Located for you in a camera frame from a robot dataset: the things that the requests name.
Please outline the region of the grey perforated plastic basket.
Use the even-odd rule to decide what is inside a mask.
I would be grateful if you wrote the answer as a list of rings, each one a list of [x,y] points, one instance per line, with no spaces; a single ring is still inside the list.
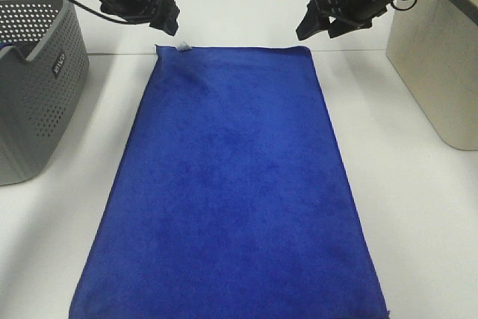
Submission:
[[[38,175],[76,109],[89,59],[67,0],[1,1],[1,184]]]

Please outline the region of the beige plastic bin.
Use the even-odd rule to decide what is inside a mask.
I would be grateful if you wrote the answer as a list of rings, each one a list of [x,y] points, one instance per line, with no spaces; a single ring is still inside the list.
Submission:
[[[386,55],[451,147],[477,149],[477,0],[397,1]]]

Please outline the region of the blue microfibre towel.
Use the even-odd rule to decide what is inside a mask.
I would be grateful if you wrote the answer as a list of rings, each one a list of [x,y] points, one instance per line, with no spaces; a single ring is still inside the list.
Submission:
[[[310,51],[157,48],[71,318],[387,318]]]

